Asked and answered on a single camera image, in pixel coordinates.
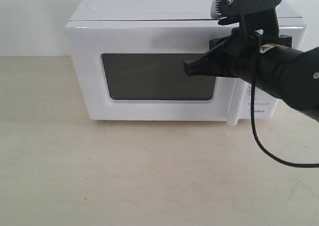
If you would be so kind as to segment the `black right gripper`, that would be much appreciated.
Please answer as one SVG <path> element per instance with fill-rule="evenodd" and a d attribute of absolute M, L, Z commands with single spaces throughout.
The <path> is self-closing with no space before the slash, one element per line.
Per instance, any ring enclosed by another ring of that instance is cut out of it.
<path fill-rule="evenodd" d="M 250 81 L 261 55 L 261 46 L 265 44 L 291 47 L 292 37 L 269 36 L 255 31 L 246 41 L 239 29 L 234 28 L 228 37 L 210 40 L 209 50 L 199 59 L 184 61 L 184 72 L 187 76 L 229 77 Z"/>

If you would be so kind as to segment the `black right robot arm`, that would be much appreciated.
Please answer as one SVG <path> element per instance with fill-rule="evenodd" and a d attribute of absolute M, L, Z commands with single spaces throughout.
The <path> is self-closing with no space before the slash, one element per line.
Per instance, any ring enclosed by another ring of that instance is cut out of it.
<path fill-rule="evenodd" d="M 197 60 L 185 61 L 188 76 L 239 78 L 289 107 L 319 119 L 319 49 L 303 52 L 288 46 L 287 35 L 257 32 L 245 38 L 239 28 L 211 40 L 212 48 Z"/>

